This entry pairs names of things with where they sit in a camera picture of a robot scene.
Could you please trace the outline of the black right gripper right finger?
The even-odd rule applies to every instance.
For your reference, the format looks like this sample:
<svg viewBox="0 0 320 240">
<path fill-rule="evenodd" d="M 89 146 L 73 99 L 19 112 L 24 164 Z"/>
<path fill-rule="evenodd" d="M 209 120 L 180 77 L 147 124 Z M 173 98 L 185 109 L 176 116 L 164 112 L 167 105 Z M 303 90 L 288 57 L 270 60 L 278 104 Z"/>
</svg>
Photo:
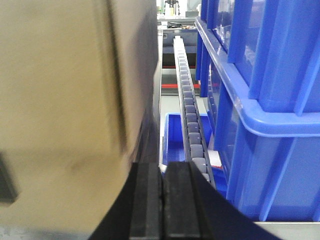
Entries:
<svg viewBox="0 0 320 240">
<path fill-rule="evenodd" d="M 166 240 L 276 240 L 235 209 L 192 162 L 170 162 L 164 176 Z"/>
</svg>

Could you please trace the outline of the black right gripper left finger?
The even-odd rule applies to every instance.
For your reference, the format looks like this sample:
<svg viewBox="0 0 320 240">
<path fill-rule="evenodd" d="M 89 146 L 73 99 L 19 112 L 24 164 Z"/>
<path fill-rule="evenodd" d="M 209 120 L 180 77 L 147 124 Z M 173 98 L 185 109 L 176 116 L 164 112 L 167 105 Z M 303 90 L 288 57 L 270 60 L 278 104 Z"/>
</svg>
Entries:
<svg viewBox="0 0 320 240">
<path fill-rule="evenodd" d="M 90 240 L 161 240 L 163 186 L 157 163 L 132 164 L 114 204 Z"/>
</svg>

